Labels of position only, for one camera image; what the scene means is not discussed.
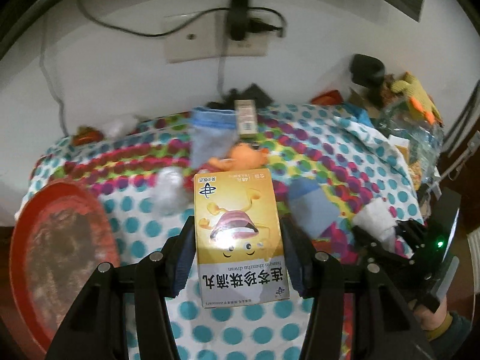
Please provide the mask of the operator hand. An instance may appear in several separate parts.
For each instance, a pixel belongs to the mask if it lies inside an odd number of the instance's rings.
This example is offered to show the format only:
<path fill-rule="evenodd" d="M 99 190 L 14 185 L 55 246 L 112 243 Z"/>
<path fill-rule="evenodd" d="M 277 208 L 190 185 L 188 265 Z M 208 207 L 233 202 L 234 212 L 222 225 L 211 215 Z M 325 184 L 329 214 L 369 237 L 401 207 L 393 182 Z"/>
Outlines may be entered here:
<path fill-rule="evenodd" d="M 424 331 L 432 332 L 437 329 L 448 328 L 452 323 L 452 316 L 448 311 L 448 298 L 440 302 L 439 308 L 432 312 L 424 305 L 414 306 L 412 312 Z"/>

